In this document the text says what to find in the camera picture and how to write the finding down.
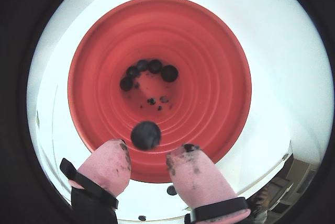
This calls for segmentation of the pink-sleeved gripper finger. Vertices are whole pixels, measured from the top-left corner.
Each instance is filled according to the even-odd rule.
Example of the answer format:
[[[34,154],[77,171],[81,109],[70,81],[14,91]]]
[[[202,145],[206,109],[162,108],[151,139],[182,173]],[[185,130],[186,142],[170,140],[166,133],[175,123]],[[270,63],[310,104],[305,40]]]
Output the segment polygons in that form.
[[[115,210],[120,195],[128,186],[131,162],[128,147],[112,139],[76,169],[63,158],[60,170],[71,186],[71,207],[78,223],[117,223]]]
[[[185,223],[248,223],[244,197],[239,197],[213,161],[193,144],[184,144],[166,155],[174,188],[191,209]]]

